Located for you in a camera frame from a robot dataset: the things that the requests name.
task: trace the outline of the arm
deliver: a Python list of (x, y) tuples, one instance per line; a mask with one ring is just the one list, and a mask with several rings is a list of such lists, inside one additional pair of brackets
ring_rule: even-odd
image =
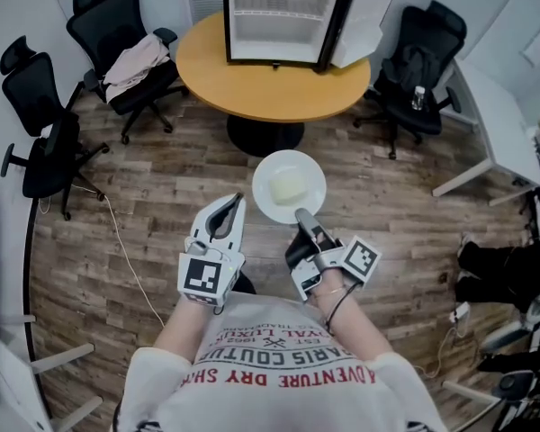
[(210, 307), (180, 297), (154, 347), (140, 348), (132, 357), (115, 430), (138, 430), (176, 391), (192, 369), (210, 315)]
[(180, 296), (154, 347), (193, 363), (211, 315), (211, 307), (188, 301), (184, 296)]
[[(315, 288), (313, 296), (325, 319), (344, 295), (343, 291), (332, 291), (343, 284), (341, 272), (329, 269), (324, 272), (320, 285)], [(390, 343), (365, 316), (352, 295), (347, 296), (338, 307), (330, 327), (337, 341), (360, 360), (374, 360), (377, 356), (393, 352)]]

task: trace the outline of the white cable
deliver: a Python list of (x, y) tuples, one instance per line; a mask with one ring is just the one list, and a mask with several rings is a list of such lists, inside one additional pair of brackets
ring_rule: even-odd
[[(77, 189), (82, 189), (82, 190), (85, 190), (85, 191), (88, 191), (88, 192), (92, 192), (93, 194), (96, 194), (96, 191), (86, 189), (85, 187), (81, 187), (80, 185), (72, 184), (72, 186), (74, 186)], [(152, 309), (152, 311), (154, 312), (154, 315), (156, 315), (157, 319), (160, 320), (160, 324), (162, 325), (162, 328), (163, 328), (164, 327), (164, 321), (160, 318), (160, 316), (158, 315), (158, 313), (156, 312), (156, 310), (154, 309), (154, 307), (150, 303), (150, 299), (148, 299), (148, 296), (146, 295), (146, 292), (144, 291), (144, 288), (142, 287), (142, 283), (140, 283), (140, 279), (136, 275), (136, 271), (134, 270), (134, 268), (132, 267), (132, 264), (130, 263), (130, 259), (128, 258), (128, 253), (126, 253), (126, 247), (122, 243), (122, 239), (120, 238), (120, 233), (118, 232), (118, 222), (116, 222), (116, 218), (114, 217), (114, 211), (112, 209), (112, 206), (110, 205), (110, 199), (106, 195), (104, 196), (104, 199), (108, 203), (108, 208), (110, 209), (110, 214), (112, 216), (112, 221), (114, 222), (114, 230), (116, 231), (116, 237), (118, 238), (118, 241), (120, 242), (120, 246), (122, 247), (122, 252), (124, 253), (124, 257), (126, 258), (126, 262), (128, 263), (128, 267), (132, 271), (132, 274), (134, 275), (134, 278), (136, 279), (136, 282), (138, 283), (138, 287), (142, 291), (142, 294), (144, 294), (144, 297), (146, 298), (146, 302), (148, 303), (148, 306)]]
[(46, 214), (50, 211), (51, 202), (52, 202), (52, 197), (48, 197), (48, 208), (46, 209), (46, 211), (42, 211), (42, 199), (40, 198), (38, 199), (38, 208), (42, 214)]
[(421, 366), (417, 364), (413, 365), (414, 368), (418, 368), (419, 370), (421, 370), (422, 374), (424, 374), (424, 376), (427, 377), (428, 379), (435, 379), (440, 374), (440, 370), (442, 369), (442, 349), (444, 349), (444, 346), (446, 344), (446, 341), (448, 340), (448, 337), (453, 331), (454, 340), (456, 339), (456, 337), (464, 338), (468, 334), (469, 322), (470, 322), (470, 309), (468, 309), (468, 315), (466, 316), (466, 324), (465, 324), (463, 334), (458, 332), (458, 320), (456, 320), (456, 323), (446, 332), (444, 339), (442, 340), (442, 343), (440, 344), (440, 348), (438, 349), (438, 367), (432, 374), (428, 374), (424, 368), (422, 368)]

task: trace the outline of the chair armrest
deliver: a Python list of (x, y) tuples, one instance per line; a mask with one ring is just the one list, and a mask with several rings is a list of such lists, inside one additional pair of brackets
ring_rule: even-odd
[(398, 78), (398, 73), (396, 72), (396, 67), (389, 59), (384, 59), (382, 61), (382, 72), (386, 78), (392, 83), (399, 83), (400, 79)]
[(448, 97), (437, 105), (438, 110), (441, 111), (451, 104), (455, 112), (462, 113), (462, 107), (460, 106), (460, 100), (456, 92), (450, 86), (446, 87), (446, 92), (448, 93)]
[(92, 68), (84, 74), (84, 87), (88, 91), (96, 91), (100, 88), (100, 80)]
[(58, 140), (58, 136), (60, 135), (60, 129), (62, 128), (63, 122), (64, 119), (60, 119), (52, 123), (52, 130), (50, 130), (50, 135), (48, 136), (48, 140), (46, 141), (46, 148), (44, 149), (44, 157), (50, 155), (56, 147), (56, 141)]
[(14, 165), (18, 165), (18, 167), (28, 166), (28, 160), (17, 157), (16, 155), (12, 155), (13, 150), (14, 150), (14, 143), (8, 146), (8, 149), (6, 150), (6, 153), (4, 154), (4, 160), (2, 161), (2, 168), (0, 168), (1, 177), (6, 176), (6, 173), (8, 173), (8, 167), (10, 166), (11, 163), (13, 163)]
[(160, 27), (159, 29), (156, 29), (152, 33), (156, 35), (159, 39), (161, 39), (162, 43), (164, 43), (166, 46), (168, 46), (173, 41), (178, 40), (178, 36), (173, 31), (170, 31), (170, 29), (167, 29), (166, 27)]
[(98, 79), (98, 75), (93, 69), (88, 70), (84, 74), (84, 88), (88, 91), (96, 93), (104, 103), (106, 102), (106, 94), (102, 88), (102, 82)]
[(457, 113), (462, 113), (462, 106), (460, 105), (460, 100), (458, 99), (458, 94), (456, 94), (456, 91), (454, 91), (450, 86), (446, 87), (446, 91), (448, 92), (448, 97), (450, 98), (454, 111)]

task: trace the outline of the black office chair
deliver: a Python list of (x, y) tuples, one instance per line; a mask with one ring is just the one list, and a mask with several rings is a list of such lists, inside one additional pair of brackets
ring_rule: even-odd
[[(84, 75), (85, 87), (106, 102), (104, 92), (107, 85), (102, 83), (104, 75), (124, 50), (132, 48), (147, 35), (140, 18), (140, 0), (73, 0), (73, 6), (74, 15), (67, 22), (67, 31), (94, 64), (94, 69)], [(165, 28), (156, 29), (154, 34), (166, 46), (178, 38)], [(168, 88), (177, 78), (176, 64), (169, 60), (152, 68), (139, 84), (110, 101), (110, 106), (119, 115), (131, 113), (121, 133), (123, 144), (130, 142), (128, 130), (145, 107), (162, 121), (164, 132), (172, 132), (172, 125), (154, 101), (177, 92), (189, 95), (185, 86)]]
[[(359, 128), (366, 122), (387, 121), (390, 125), (390, 159), (396, 159), (398, 126), (409, 131), (422, 142), (421, 134), (438, 135), (442, 132), (440, 110), (452, 105), (461, 111), (458, 98), (447, 87), (448, 97), (437, 103), (432, 93), (447, 65), (464, 45), (466, 23), (437, 1), (432, 1), (426, 11), (407, 6), (402, 13), (400, 37), (394, 54), (382, 62), (382, 70), (374, 89), (367, 91), (366, 99), (374, 99), (382, 111), (358, 117), (354, 126)], [(420, 111), (412, 107), (414, 89), (424, 86), (423, 106)]]
[[(78, 142), (78, 116), (60, 103), (50, 56), (47, 53), (36, 54), (28, 48), (26, 37), (22, 36), (2, 55), (0, 72), (8, 75), (2, 83), (2, 91), (16, 110), (23, 127), (30, 136), (38, 137), (27, 160), (12, 154), (14, 144), (8, 146), (0, 176), (6, 176), (12, 163), (26, 167), (22, 183), (25, 197), (44, 198), (64, 191), (62, 214), (67, 221), (71, 218), (67, 211), (68, 196), (75, 177), (94, 190), (98, 200), (102, 201), (104, 194), (86, 180), (79, 169), (98, 152), (105, 154), (110, 148), (103, 143), (90, 152)], [(51, 124), (49, 137), (41, 138), (42, 129)]]

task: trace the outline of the desk leg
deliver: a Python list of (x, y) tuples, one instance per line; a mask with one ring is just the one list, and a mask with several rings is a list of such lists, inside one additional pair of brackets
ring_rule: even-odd
[(499, 198), (493, 198), (488, 202), (489, 206), (496, 206), (500, 205), (501, 203), (508, 202), (509, 200), (512, 200), (513, 198), (519, 197), (520, 195), (527, 194), (531, 190), (534, 190), (534, 186), (529, 184), (522, 187), (519, 191), (511, 193), (509, 195), (504, 195), (503, 197)]
[(458, 382), (444, 381), (442, 382), (442, 387), (450, 392), (455, 392), (466, 397), (467, 399), (474, 400), (485, 405), (491, 405), (492, 403), (498, 403), (500, 401), (500, 398), (498, 397), (494, 397), (489, 393), (476, 391), (470, 387), (465, 387)]
[(489, 158), (486, 158), (482, 162), (480, 162), (478, 165), (473, 166), (472, 168), (464, 171), (461, 175), (458, 175), (454, 179), (451, 179), (447, 183), (444, 183), (434, 189), (432, 191), (432, 195), (435, 197), (439, 197), (441, 195), (444, 195), (451, 190), (455, 189), (456, 187), (459, 187), (463, 184), (466, 184), (468, 181), (474, 179), (475, 177), (486, 173), (489, 169), (491, 169), (494, 166), (492, 163), (492, 160)]
[(266, 157), (277, 150), (294, 149), (304, 135), (304, 123), (272, 123), (228, 116), (232, 143), (254, 157)]
[(93, 397), (87, 401), (84, 405), (78, 408), (76, 411), (70, 413), (68, 416), (60, 421), (56, 421), (54, 430), (56, 432), (68, 432), (78, 422), (88, 416), (92, 411), (102, 405), (102, 397)]
[(23, 325), (24, 323), (35, 323), (36, 317), (33, 315), (0, 315), (0, 325)]
[(76, 360), (81, 356), (86, 356), (91, 352), (94, 352), (94, 344), (83, 344), (82, 346), (69, 349), (66, 352), (47, 356), (46, 358), (42, 358), (41, 360), (31, 362), (30, 366), (34, 371), (34, 374), (40, 374), (44, 373), (45, 371), (51, 370), (52, 368), (56, 368), (57, 366), (72, 362), (73, 360)]

